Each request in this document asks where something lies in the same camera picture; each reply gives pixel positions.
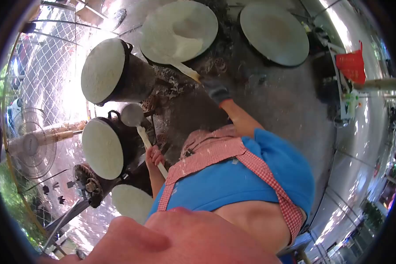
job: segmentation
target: white lid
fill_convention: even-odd
[[[239,20],[249,43],[269,60],[295,66],[308,56],[310,44],[305,29],[285,9],[253,2],[243,8]]]
[[[120,184],[111,190],[111,202],[121,215],[130,217],[143,225],[154,201],[143,190]]]
[[[119,82],[125,65],[125,50],[121,40],[111,38],[102,41],[91,50],[81,74],[81,88],[91,103],[105,100]]]
[[[89,121],[82,132],[82,149],[91,169],[106,180],[123,170],[123,151],[116,132],[99,119]]]
[[[147,16],[141,28],[141,51],[148,59],[169,64],[202,54],[217,36],[218,21],[209,7],[195,1],[177,1]]]

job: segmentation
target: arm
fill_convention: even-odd
[[[145,163],[147,164],[149,172],[149,180],[151,181],[152,197],[155,198],[158,195],[161,187],[166,181],[158,169],[157,165],[161,162],[164,165],[164,157],[161,151],[158,150],[157,145],[149,148],[145,154]]]
[[[201,77],[201,83],[209,97],[232,119],[240,136],[254,138],[256,128],[264,129],[252,116],[233,102],[228,87],[219,78]]]
[[[232,99],[224,100],[219,106],[229,115],[240,136],[249,136],[254,138],[254,130],[256,128],[264,129],[261,124],[233,102]]]

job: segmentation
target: gray glove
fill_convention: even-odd
[[[223,101],[231,99],[228,88],[217,78],[201,77],[202,85],[208,96],[219,106]]]

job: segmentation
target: car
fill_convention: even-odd
[[[13,119],[17,114],[19,114],[22,111],[22,100],[20,98],[17,98],[13,102],[11,102],[11,105],[7,107],[6,111],[6,121],[7,121],[7,126],[9,128],[9,133],[7,136],[15,137],[17,136],[17,131],[15,128],[15,124],[13,123]]]

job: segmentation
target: pot handle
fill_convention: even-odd
[[[115,113],[116,115],[117,115],[117,119],[119,119],[119,121],[121,121],[121,119],[120,119],[120,113],[119,112],[117,112],[116,110],[110,110],[109,112],[108,112],[108,119],[110,119],[111,118],[111,113]]]
[[[127,43],[127,42],[126,42],[126,44],[128,45],[129,53],[131,53],[131,51],[133,49],[133,45],[131,43]]]

